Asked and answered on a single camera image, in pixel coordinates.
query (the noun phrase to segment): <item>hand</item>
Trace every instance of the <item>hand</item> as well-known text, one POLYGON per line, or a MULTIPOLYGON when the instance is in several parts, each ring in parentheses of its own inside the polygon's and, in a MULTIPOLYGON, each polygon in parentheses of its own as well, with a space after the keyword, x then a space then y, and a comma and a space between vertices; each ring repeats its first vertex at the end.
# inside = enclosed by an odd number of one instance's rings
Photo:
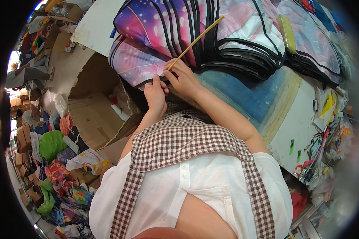
POLYGON ((165 64, 163 75, 166 76, 166 78, 179 93, 194 99, 195 95, 200 90, 204 89, 204 87, 200 84, 191 69, 187 67, 187 65, 185 65, 181 59, 177 61, 177 63, 171 69, 177 74, 178 79, 171 72, 167 71, 167 69, 175 60, 176 58, 173 58, 165 64))
POLYGON ((154 74, 153 82, 145 84, 144 93, 148 101, 149 111, 162 119, 168 108, 165 96, 168 95, 169 89, 166 84, 160 80, 158 74, 154 74))

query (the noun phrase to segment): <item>green fabric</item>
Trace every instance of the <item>green fabric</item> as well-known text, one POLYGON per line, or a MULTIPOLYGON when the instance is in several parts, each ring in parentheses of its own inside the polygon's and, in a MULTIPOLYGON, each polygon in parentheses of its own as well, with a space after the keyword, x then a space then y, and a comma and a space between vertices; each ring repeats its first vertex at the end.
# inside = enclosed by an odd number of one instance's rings
POLYGON ((57 158, 57 154, 67 148, 67 144, 63 141, 61 131, 49 131, 41 136, 38 150, 48 163, 57 158))
POLYGON ((44 194, 44 203, 37 209, 37 212, 44 215, 45 217, 49 217, 49 213, 52 211, 54 204, 56 203, 53 198, 53 188, 49 179, 45 179, 41 184, 41 191, 44 194))

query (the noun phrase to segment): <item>workbench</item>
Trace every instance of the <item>workbench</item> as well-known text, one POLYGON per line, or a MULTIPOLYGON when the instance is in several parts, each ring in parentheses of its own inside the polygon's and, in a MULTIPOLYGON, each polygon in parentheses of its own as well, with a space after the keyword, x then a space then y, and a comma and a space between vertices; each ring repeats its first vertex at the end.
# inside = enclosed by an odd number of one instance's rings
MULTIPOLYGON (((114 38, 113 19, 124 1, 94 2, 78 24, 71 40, 108 57, 114 38)), ((231 105, 258 129, 273 157, 284 169, 293 173, 295 167, 309 160, 303 149, 317 132, 312 101, 315 80, 301 76, 283 66, 267 81, 253 83, 214 71, 197 75, 201 84, 231 105), (294 139, 294 151, 289 155, 294 139), (302 150, 297 164, 298 150, 302 150)))

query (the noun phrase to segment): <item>left hand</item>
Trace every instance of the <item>left hand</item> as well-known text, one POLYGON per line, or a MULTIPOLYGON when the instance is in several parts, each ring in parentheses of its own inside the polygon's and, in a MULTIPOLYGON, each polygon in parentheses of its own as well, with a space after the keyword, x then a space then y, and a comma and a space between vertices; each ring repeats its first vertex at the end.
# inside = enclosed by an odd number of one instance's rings
POLYGON ((169 89, 166 84, 160 80, 158 74, 154 74, 153 82, 145 84, 145 98, 148 101, 149 111, 159 117, 165 115, 167 104, 165 96, 168 95, 169 89))

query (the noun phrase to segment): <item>checkered apron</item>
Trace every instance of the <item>checkered apron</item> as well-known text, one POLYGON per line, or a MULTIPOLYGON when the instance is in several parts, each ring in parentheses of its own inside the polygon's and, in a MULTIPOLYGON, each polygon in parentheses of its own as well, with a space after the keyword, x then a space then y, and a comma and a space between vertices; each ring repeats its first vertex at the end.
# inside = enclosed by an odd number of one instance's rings
POLYGON ((134 135, 130 169, 118 201, 110 238, 125 238, 145 173, 214 152, 234 153, 242 161, 257 237, 275 238, 270 201, 246 144, 224 127, 206 124, 190 112, 192 110, 169 114, 134 135))

